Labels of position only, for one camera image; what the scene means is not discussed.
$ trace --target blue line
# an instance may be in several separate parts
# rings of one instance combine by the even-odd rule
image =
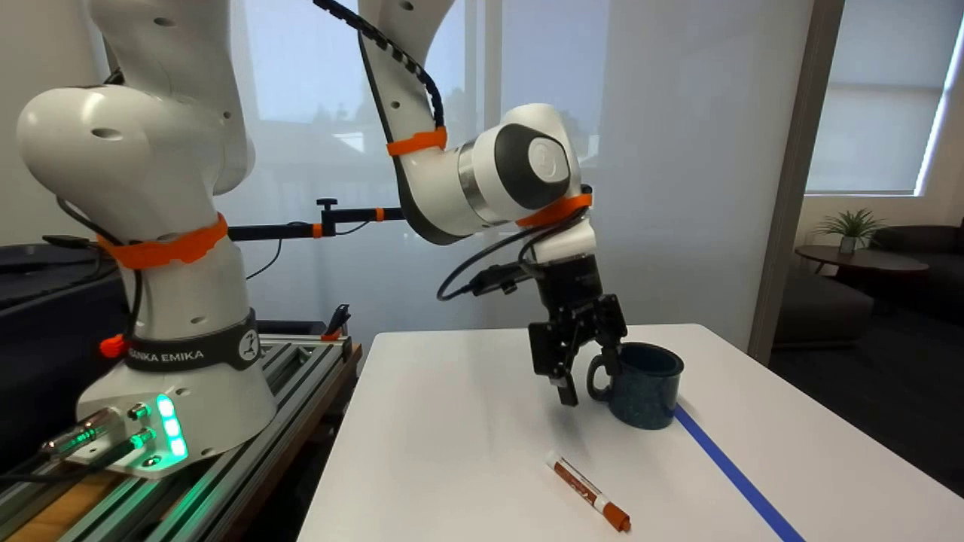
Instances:
[[[759,511],[759,517],[783,538],[802,542],[805,536],[775,508],[759,487],[734,466],[727,452],[690,417],[684,405],[675,408],[675,417],[690,430],[699,449],[723,470],[723,476],[743,493],[743,500]]]

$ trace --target table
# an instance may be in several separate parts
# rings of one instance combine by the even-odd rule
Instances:
[[[675,348],[684,413],[805,538],[962,538],[964,500],[701,325],[636,325]],[[380,333],[300,525],[323,538],[775,538],[697,446],[566,408],[524,332]],[[543,462],[554,449],[633,513],[613,534]]]
[[[822,264],[884,272],[884,274],[921,274],[921,272],[927,272],[927,264],[919,259],[897,257],[897,252],[879,252],[879,251],[841,252],[838,246],[805,244],[805,246],[795,246],[795,252],[802,259],[817,262],[817,272]]]

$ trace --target marker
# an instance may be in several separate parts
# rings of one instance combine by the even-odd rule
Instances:
[[[628,534],[628,513],[610,503],[585,471],[577,471],[566,458],[546,453],[550,471],[557,471],[577,495],[585,495],[618,534]]]

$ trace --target white robotic arm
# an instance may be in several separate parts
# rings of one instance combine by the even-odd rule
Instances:
[[[527,227],[534,257],[481,274],[472,291],[540,284],[547,321],[530,325],[534,370],[575,404],[577,346],[599,340],[613,352],[625,328],[599,287],[582,217],[587,190],[561,114],[520,105],[450,151],[443,103],[438,91],[426,95],[434,83],[422,69],[450,0],[362,0],[362,17],[317,3],[368,36],[362,55],[410,224],[434,244],[511,220]],[[82,393],[78,417],[109,428],[94,446],[137,442],[113,470],[169,476],[240,446],[274,416],[254,363],[259,336],[240,257],[210,198],[251,168],[225,48],[228,0],[87,0],[87,8],[122,83],[37,95],[19,143],[32,177],[102,235],[133,300],[125,361]]]
[[[122,83],[38,93],[19,119],[30,175],[120,259],[125,361],[82,393],[78,417],[110,428],[96,449],[137,434],[122,466],[135,476],[234,449],[274,416],[240,257],[210,198],[251,168],[225,8],[87,0]]]
[[[422,238],[453,244],[508,220],[520,227],[546,227],[530,264],[498,264],[478,274],[469,291],[514,289],[519,279],[535,277],[547,321],[530,325],[534,370],[575,405],[569,368],[577,346],[596,340],[610,361],[625,321],[618,297],[602,296],[596,235],[582,217],[589,195],[562,116],[550,105],[520,105],[499,127],[447,151],[443,99],[422,66],[453,0],[362,0],[362,17],[338,0],[317,0],[317,6],[359,30],[393,157],[401,207]]]

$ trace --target mug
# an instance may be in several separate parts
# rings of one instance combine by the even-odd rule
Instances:
[[[654,344],[620,344],[607,363],[607,384],[596,388],[596,370],[606,357],[596,354],[587,374],[587,392],[593,400],[607,404],[610,416],[633,428],[665,428],[675,413],[675,393],[684,374],[682,354]]]

